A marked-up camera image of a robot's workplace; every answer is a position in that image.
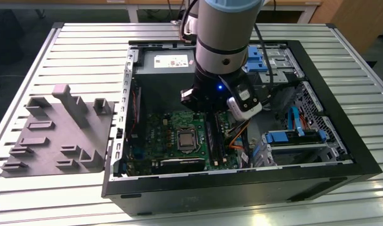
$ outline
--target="screw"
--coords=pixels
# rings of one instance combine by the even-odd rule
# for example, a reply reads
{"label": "screw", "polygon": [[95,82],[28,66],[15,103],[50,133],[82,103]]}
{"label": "screw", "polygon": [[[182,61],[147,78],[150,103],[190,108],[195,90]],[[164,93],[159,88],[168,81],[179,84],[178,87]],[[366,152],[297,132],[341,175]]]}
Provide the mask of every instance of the screw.
{"label": "screw", "polygon": [[230,64],[230,62],[231,62],[231,60],[227,58],[227,59],[225,59],[223,60],[223,65],[229,65]]}

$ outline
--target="open computer tower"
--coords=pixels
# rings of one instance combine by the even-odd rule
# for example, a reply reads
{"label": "open computer tower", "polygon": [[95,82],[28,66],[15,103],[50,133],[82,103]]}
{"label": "open computer tower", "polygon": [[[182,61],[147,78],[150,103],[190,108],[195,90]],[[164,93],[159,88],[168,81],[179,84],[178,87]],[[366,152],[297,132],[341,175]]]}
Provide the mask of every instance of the open computer tower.
{"label": "open computer tower", "polygon": [[[241,124],[230,112],[208,117],[180,104],[192,44],[130,43],[102,195],[127,214],[311,200],[382,173],[301,42],[266,41],[266,49],[278,92]],[[262,98],[267,67],[251,42],[245,70]]]}

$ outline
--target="green circuit board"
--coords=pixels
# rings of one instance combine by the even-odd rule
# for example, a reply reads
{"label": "green circuit board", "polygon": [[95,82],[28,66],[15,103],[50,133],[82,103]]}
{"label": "green circuit board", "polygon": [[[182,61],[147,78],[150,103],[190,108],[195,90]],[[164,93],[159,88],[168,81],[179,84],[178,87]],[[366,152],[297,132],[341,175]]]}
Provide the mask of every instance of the green circuit board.
{"label": "green circuit board", "polygon": [[[219,115],[221,127],[225,131],[230,129],[230,122],[226,113]],[[179,150],[178,132],[192,131],[196,139],[196,149],[191,152]],[[168,158],[203,158],[206,159],[204,170],[235,169],[238,166],[237,154],[227,154],[227,162],[214,166],[210,161],[207,137],[204,131],[204,116],[194,112],[154,113],[147,116],[147,133],[144,145],[146,160]]]}

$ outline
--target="white table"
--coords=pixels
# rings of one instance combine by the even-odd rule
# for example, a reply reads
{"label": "white table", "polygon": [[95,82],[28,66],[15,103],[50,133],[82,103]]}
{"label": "white table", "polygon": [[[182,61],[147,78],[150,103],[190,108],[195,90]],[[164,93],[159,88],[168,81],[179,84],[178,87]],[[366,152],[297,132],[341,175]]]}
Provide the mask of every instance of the white table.
{"label": "white table", "polygon": [[[343,38],[323,24],[261,24],[270,40],[301,40],[383,169],[383,82]],[[30,115],[30,95],[68,83],[84,101],[120,101],[128,40],[176,40],[171,24],[66,24],[51,30],[0,123],[0,167]],[[131,218],[100,198],[104,173],[30,178],[0,176],[0,223],[19,225],[383,225],[383,173],[297,203]]]}
{"label": "white table", "polygon": [[[319,2],[305,6],[278,6],[278,11],[301,11],[299,24],[309,24]],[[31,3],[0,3],[3,9],[35,9],[39,17],[43,17],[40,9],[126,9],[131,23],[139,23],[139,9],[170,9],[166,4],[31,4]],[[180,5],[171,4],[172,10],[178,10]],[[274,6],[265,6],[262,10],[274,10]]]}

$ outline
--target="cpu socket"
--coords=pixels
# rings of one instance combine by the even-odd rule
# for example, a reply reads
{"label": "cpu socket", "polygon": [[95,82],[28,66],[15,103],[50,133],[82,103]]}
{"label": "cpu socket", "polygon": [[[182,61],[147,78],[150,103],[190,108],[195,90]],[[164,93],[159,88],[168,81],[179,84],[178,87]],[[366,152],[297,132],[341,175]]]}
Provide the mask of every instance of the cpu socket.
{"label": "cpu socket", "polygon": [[188,154],[198,148],[196,130],[194,128],[178,130],[178,150]]}

